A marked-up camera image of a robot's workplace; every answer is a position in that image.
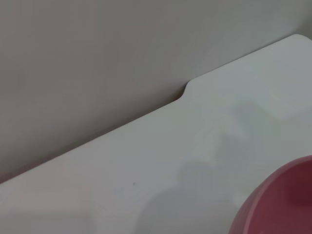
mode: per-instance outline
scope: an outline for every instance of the white countertop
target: white countertop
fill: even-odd
[[[312,41],[293,35],[0,185],[1,234],[226,234],[270,173],[312,154]]]

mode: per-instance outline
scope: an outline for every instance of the white surface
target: white surface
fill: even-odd
[[[311,63],[291,36],[0,185],[1,233],[226,234],[266,176],[312,154]]]

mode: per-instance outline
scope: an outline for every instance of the gray wall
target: gray wall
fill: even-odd
[[[293,33],[311,0],[1,0],[0,180]]]

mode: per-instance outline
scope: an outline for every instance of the pink object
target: pink object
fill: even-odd
[[[279,168],[242,205],[229,234],[311,234],[312,156]]]

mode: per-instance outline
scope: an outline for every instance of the pink bowl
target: pink bowl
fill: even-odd
[[[312,234],[312,156],[279,168],[242,205],[229,234]]]

